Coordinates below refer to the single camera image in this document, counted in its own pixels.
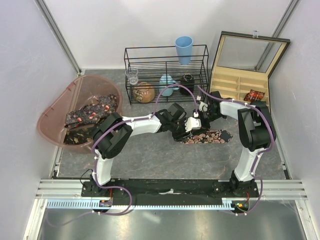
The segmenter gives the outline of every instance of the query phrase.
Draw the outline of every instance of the pink plastic bin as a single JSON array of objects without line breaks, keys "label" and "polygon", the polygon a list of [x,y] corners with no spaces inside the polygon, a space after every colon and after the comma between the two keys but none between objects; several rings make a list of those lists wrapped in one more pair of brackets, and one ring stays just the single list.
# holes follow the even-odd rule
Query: pink plastic bin
[{"label": "pink plastic bin", "polygon": [[117,112],[121,114],[122,94],[112,81],[105,77],[88,74],[75,79],[64,92],[40,116],[36,128],[40,135],[50,143],[62,148],[87,153],[93,141],[84,144],[64,144],[67,133],[65,128],[66,114],[79,110],[88,104],[95,104],[94,97],[114,94],[117,102]]}]

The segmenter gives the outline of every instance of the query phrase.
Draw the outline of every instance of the wooden box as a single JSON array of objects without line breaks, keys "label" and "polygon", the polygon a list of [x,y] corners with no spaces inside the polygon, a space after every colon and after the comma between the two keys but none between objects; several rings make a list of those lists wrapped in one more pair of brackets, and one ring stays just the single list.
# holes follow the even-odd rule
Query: wooden box
[{"label": "wooden box", "polygon": [[289,39],[222,31],[210,92],[242,102],[250,90],[263,92],[270,108],[269,78],[289,44]]}]

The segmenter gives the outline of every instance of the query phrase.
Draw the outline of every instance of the white wall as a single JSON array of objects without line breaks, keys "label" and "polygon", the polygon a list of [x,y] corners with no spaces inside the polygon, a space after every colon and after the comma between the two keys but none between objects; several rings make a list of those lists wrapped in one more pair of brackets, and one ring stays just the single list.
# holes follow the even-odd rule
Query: white wall
[{"label": "white wall", "polygon": [[1,1],[0,23],[0,232],[21,240],[55,149],[37,120],[76,73],[33,0]]},{"label": "white wall", "polygon": [[281,37],[291,44],[270,79],[278,136],[320,224],[320,2],[302,0]]},{"label": "white wall", "polygon": [[124,68],[125,47],[189,35],[211,60],[221,31],[271,36],[290,0],[46,0],[78,64]]}]

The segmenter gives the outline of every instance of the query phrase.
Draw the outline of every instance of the clear glass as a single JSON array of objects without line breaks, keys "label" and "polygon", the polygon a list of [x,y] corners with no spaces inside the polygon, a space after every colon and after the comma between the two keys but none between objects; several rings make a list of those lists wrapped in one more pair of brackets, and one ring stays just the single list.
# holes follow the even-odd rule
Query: clear glass
[{"label": "clear glass", "polygon": [[[270,51],[264,60],[263,67],[257,69],[258,62],[268,44],[272,44],[272,51]],[[224,68],[265,73],[276,56],[280,46],[281,43],[273,43],[257,38],[250,39],[226,36],[217,65]]]},{"label": "clear glass", "polygon": [[125,70],[125,75],[127,76],[131,85],[136,85],[138,83],[138,69],[129,67],[127,70]]}]

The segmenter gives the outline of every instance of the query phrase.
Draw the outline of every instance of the metal wire shelf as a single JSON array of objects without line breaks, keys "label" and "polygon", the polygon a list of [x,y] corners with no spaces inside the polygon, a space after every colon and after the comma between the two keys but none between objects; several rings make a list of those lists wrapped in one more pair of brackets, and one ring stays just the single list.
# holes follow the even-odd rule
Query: metal wire shelf
[{"label": "metal wire shelf", "polygon": [[[138,69],[139,83],[145,82],[151,85],[155,90],[156,97],[161,89],[170,85],[168,79],[166,84],[160,83],[162,75],[170,75],[179,84],[184,74],[192,74],[194,78],[193,94],[205,98],[203,93],[198,90],[197,85],[205,90],[209,88],[209,51],[207,45],[192,46],[192,55],[186,56],[191,57],[188,65],[181,65],[176,54],[175,46],[127,47],[124,50],[125,69]],[[125,88],[130,104],[140,103],[134,98],[134,89],[145,89],[146,87],[139,86],[139,84],[131,85],[128,78],[125,77]],[[183,95],[179,90],[174,90],[170,96],[161,96],[159,103],[191,102],[192,100],[190,95]]]}]

